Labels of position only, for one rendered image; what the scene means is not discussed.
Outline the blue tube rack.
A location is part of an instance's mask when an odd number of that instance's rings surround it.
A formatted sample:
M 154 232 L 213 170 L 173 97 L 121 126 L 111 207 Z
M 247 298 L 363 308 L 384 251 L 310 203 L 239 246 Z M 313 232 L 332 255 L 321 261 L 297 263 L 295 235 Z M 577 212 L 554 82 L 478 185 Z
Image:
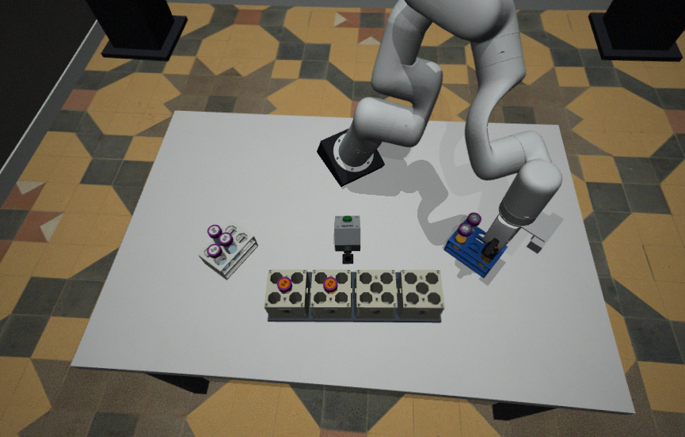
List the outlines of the blue tube rack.
M 479 227 L 476 228 L 473 234 L 471 234 L 466 243 L 464 245 L 459 245 L 458 243 L 455 242 L 455 235 L 457 233 L 458 229 L 452 234 L 452 236 L 448 239 L 447 244 L 444 248 L 444 251 L 452 255 L 454 258 L 462 262 L 464 265 L 466 265 L 468 268 L 479 274 L 482 278 L 485 278 L 485 276 L 489 273 L 493 265 L 499 260 L 501 255 L 504 253 L 506 250 L 507 246 L 505 246 L 494 258 L 491 263 L 485 263 L 483 260 L 481 260 L 481 251 L 485 247 L 485 245 L 488 243 L 485 243 L 483 241 L 483 237 L 481 237 L 479 234 L 486 234 L 486 232 Z M 481 243 L 480 241 L 484 242 Z M 452 247 L 452 244 L 461 249 L 459 252 L 457 249 Z M 467 248 L 468 246 L 468 248 Z M 477 247 L 477 248 L 476 248 Z M 469 251 L 468 251 L 469 250 Z M 472 254 L 473 253 L 473 254 Z M 466 256 L 465 256 L 466 255 Z M 469 257 L 469 258 L 468 258 Z M 477 262 L 477 263 L 476 263 Z M 480 265 L 478 265 L 478 262 L 482 265 L 484 265 L 486 268 L 482 268 Z

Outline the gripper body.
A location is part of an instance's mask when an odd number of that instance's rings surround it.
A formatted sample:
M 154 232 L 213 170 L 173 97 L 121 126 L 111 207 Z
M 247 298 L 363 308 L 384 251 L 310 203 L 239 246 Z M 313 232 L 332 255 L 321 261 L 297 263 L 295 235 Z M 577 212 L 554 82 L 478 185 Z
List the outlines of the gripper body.
M 495 218 L 493 224 L 483 237 L 483 241 L 487 243 L 496 238 L 499 240 L 497 249 L 500 251 L 514 238 L 520 229 L 521 226 L 514 225 L 504 219 L 500 213 L 499 205 L 499 215 Z

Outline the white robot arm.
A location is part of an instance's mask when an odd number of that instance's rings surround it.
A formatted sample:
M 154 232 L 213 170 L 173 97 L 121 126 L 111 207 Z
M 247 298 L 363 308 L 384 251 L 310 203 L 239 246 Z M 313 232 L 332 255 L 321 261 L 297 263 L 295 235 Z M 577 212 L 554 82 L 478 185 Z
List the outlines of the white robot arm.
M 386 22 L 371 86 L 413 105 L 362 99 L 347 134 L 334 144 L 334 159 L 343 170 L 358 173 L 372 163 L 382 142 L 405 147 L 420 142 L 443 82 L 437 63 L 417 57 L 432 22 L 470 41 L 478 79 L 465 126 L 470 164 L 485 181 L 517 173 L 500 203 L 500 213 L 533 235 L 527 247 L 538 254 L 564 220 L 542 212 L 561 187 L 561 171 L 536 131 L 493 141 L 488 135 L 497 102 L 526 75 L 513 0 L 398 0 Z

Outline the beige bucket adapter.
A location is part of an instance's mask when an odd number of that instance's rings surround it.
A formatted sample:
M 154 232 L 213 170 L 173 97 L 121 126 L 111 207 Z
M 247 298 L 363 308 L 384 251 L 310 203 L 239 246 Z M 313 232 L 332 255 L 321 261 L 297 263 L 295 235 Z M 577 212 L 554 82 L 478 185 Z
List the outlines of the beige bucket adapter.
M 397 294 L 395 270 L 356 270 L 356 318 L 394 319 Z
M 337 280 L 334 294 L 325 292 L 327 277 Z M 351 318 L 351 270 L 312 270 L 310 294 L 313 318 Z
M 288 277 L 293 282 L 292 291 L 288 294 L 282 294 L 274 284 L 281 277 Z M 268 270 L 264 308 L 270 318 L 308 318 L 309 299 L 307 270 Z
M 439 319 L 445 308 L 440 270 L 401 270 L 398 300 L 400 319 Z

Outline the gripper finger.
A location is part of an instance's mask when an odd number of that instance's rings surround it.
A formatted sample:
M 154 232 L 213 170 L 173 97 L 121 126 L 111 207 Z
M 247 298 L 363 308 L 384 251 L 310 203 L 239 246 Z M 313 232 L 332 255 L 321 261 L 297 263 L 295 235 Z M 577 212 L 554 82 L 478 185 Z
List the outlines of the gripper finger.
M 483 250 L 481 251 L 481 253 L 484 254 L 485 257 L 487 257 L 487 258 L 493 260 L 493 258 L 494 258 L 494 257 L 497 255 L 497 253 L 498 253 L 498 249 L 495 248 L 495 247 L 497 247 L 498 243 L 499 243 L 499 240 L 497 240 L 496 238 L 494 238 L 492 241 L 488 242 L 488 243 L 485 245 L 485 247 L 483 248 Z M 493 251 L 493 250 L 494 250 L 494 251 Z

